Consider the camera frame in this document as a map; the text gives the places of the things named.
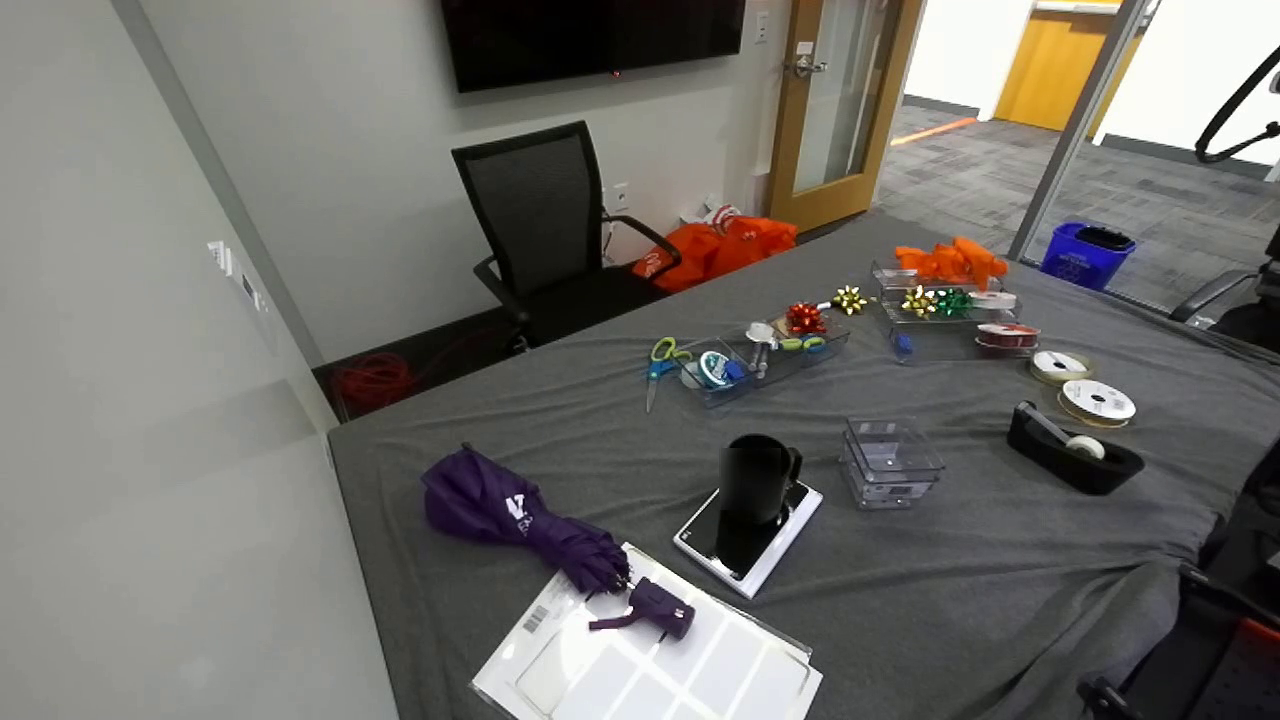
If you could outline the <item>red ribbon disc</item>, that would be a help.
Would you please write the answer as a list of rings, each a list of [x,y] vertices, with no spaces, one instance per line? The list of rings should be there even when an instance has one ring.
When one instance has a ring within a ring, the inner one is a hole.
[[[1024,354],[1027,345],[1035,345],[1035,336],[1040,332],[1030,324],[994,324],[994,322],[975,324],[975,347],[994,356]]]

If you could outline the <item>clear tray with craft items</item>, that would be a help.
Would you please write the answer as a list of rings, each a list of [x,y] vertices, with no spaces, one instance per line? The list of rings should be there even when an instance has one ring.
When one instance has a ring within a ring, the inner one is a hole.
[[[699,397],[739,397],[770,380],[792,380],[844,347],[844,332],[789,336],[753,322],[735,336],[692,345],[674,361],[674,380]]]

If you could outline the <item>black mug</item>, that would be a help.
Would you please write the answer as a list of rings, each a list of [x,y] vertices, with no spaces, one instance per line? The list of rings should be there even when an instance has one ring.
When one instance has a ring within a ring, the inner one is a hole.
[[[727,445],[716,553],[730,574],[748,574],[782,525],[801,467],[803,456],[774,435],[748,433]]]

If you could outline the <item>white framed tablet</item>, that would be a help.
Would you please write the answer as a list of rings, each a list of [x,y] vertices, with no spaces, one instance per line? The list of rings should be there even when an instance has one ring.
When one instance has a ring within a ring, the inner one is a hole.
[[[774,574],[774,565],[789,557],[789,548],[801,542],[801,534],[808,530],[808,519],[819,511],[824,495],[810,486],[795,486],[789,491],[782,503],[782,519],[770,530],[770,535],[764,542],[764,548],[753,557],[753,565],[743,574],[727,569],[716,557],[716,535],[720,535],[720,510],[724,510],[724,489],[711,489],[695,511],[673,534],[673,544],[699,565],[703,574],[711,574],[720,585],[727,585],[730,591],[739,591],[743,599],[753,599],[768,576]]]

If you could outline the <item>black mesh office chair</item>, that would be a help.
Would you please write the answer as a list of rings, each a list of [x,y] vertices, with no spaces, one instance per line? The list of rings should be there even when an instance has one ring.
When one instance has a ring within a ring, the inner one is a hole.
[[[608,211],[583,121],[452,151],[464,196],[491,247],[470,277],[500,299],[510,339],[537,347],[663,297],[684,251],[634,216]],[[655,274],[603,265],[603,228],[622,225],[655,247]]]

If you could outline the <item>gold gift bow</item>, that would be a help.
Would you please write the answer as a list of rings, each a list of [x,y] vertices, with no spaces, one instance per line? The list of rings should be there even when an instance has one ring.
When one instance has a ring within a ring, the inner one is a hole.
[[[872,305],[872,297],[861,284],[839,284],[833,292],[833,307],[839,307],[844,318],[861,318]]]

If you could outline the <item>clear tray with bows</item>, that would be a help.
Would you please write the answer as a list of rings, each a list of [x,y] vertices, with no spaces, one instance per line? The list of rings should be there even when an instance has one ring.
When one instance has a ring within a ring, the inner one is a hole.
[[[1019,299],[1010,292],[925,284],[902,269],[875,269],[872,284],[893,324],[981,324],[981,322],[1010,322],[1019,313]]]

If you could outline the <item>grey table cloth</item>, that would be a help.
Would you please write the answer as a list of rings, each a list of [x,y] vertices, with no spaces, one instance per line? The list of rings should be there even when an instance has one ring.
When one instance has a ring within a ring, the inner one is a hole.
[[[816,720],[1079,720],[1084,681],[1128,681],[1171,631],[1178,574],[1227,519],[1280,435],[1280,373],[1098,292],[1019,269],[1044,345],[1136,402],[1114,440],[1142,467],[1084,495],[1006,445],[1010,407],[1051,389],[963,332],[893,332],[854,318],[816,369],[703,402],[660,385],[660,336],[716,339],[792,299],[866,280],[925,234],[862,216],[824,241],[519,354],[332,433],[362,585],[402,720],[495,720],[470,673],[544,590],[519,548],[452,542],[422,519],[422,471],[459,445],[655,559],[720,481],[724,450],[768,433],[803,451],[824,510],[753,612],[824,670]],[[852,421],[913,421],[945,478],[913,510],[861,510]]]

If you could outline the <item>wooden door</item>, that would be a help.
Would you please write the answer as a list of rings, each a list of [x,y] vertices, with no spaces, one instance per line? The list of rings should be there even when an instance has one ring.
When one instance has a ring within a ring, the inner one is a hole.
[[[829,228],[872,207],[925,0],[792,0],[764,211]]]

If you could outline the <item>white ribbon spool far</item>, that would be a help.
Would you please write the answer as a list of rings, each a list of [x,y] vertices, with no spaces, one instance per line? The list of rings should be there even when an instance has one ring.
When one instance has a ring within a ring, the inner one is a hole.
[[[1035,380],[1046,380],[1046,385],[1065,385],[1065,380],[1084,380],[1088,376],[1088,366],[1073,354],[1030,354],[1027,356],[1027,369]]]

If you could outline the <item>white ribbon spool near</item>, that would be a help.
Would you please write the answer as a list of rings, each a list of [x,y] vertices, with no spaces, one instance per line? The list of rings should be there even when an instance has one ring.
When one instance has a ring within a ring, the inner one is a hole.
[[[1136,402],[1104,380],[1088,380],[1088,376],[1065,380],[1058,402],[1096,423],[1132,423],[1136,421]]]

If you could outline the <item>blue recycling bin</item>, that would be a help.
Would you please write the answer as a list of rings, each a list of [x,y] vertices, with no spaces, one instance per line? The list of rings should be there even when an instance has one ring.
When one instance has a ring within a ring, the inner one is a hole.
[[[1132,251],[1136,243],[1124,234],[1069,221],[1051,234],[1040,269],[1084,290],[1104,290]]]

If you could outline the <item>black tape dispenser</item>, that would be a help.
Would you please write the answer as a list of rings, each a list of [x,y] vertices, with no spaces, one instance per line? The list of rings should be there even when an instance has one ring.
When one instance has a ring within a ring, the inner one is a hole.
[[[1088,495],[1108,495],[1142,467],[1142,456],[1096,435],[1073,435],[1035,404],[1015,404],[1006,445]]]

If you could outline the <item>green handled scissors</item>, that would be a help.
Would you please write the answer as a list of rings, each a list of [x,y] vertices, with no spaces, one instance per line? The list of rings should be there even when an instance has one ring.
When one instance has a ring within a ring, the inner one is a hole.
[[[655,404],[655,389],[663,376],[680,373],[687,366],[687,347],[680,336],[660,336],[650,347],[647,347],[647,394],[643,394],[643,404]]]

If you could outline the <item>wall mounted black television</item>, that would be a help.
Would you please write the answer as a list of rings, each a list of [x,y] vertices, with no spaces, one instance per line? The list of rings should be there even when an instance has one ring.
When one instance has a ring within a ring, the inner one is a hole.
[[[743,0],[441,0],[459,93],[735,56]]]

